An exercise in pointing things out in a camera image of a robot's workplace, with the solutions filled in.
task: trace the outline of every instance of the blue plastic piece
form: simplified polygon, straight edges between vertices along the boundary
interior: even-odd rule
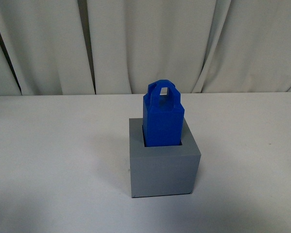
[[[167,95],[161,95],[167,87]],[[169,80],[148,86],[144,95],[143,131],[146,147],[179,146],[184,118],[180,92]]]

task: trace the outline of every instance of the box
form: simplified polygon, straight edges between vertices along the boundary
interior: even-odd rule
[[[201,153],[186,120],[180,146],[145,147],[142,123],[129,119],[131,197],[192,193]]]

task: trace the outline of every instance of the gray cube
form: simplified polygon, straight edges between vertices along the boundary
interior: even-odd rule
[[[185,119],[180,146],[145,147],[142,122],[129,119],[131,197],[192,193],[201,153]]]

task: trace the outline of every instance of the white curtain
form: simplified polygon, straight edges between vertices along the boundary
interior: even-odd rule
[[[0,95],[291,91],[291,0],[0,0],[0,35]]]

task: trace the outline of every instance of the hole in handle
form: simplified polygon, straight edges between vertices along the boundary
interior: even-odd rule
[[[165,96],[165,95],[167,95],[167,90],[168,90],[168,87],[163,87],[163,88],[161,89],[160,96]]]

